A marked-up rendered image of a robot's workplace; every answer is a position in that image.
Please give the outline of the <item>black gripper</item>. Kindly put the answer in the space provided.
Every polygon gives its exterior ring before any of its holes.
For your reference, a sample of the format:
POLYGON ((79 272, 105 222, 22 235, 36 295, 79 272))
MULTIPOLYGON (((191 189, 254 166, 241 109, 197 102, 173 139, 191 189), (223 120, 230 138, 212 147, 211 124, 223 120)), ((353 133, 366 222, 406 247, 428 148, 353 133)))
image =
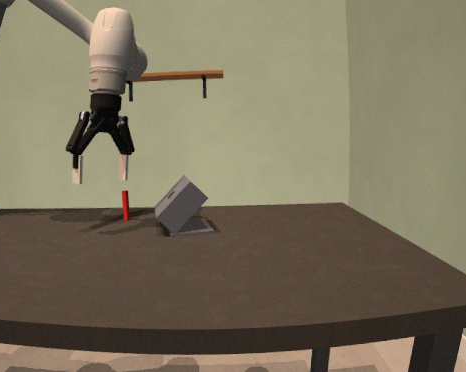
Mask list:
POLYGON ((77 125, 66 146, 66 151, 73 154, 72 183, 82 184, 83 155, 81 154, 99 131, 110 134, 115 142, 121 153, 119 154, 118 179, 127 180, 128 157, 135 149, 128 127, 128 117, 118 115, 121 110, 121 100, 122 97, 119 95, 94 93, 90 101, 91 113, 79 113, 77 125), (89 121, 91 124, 85 132, 89 121))

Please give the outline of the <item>red cylinder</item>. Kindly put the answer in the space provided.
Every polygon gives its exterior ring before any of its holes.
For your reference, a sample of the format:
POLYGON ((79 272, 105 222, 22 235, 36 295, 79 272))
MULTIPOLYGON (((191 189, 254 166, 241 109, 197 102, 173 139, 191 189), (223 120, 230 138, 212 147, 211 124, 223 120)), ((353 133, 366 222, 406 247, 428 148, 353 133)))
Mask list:
POLYGON ((122 191, 124 220, 130 220, 128 191, 122 191))

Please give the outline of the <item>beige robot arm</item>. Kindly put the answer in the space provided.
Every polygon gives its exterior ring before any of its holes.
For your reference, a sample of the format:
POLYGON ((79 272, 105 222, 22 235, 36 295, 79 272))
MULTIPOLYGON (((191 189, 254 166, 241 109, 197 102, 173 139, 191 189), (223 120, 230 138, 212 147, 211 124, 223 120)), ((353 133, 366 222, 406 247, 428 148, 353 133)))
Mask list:
POLYGON ((127 81, 136 80, 146 70, 147 56, 136 43, 129 12, 101 10, 93 25, 64 0, 28 1, 90 45, 90 92, 122 95, 126 77, 127 81))

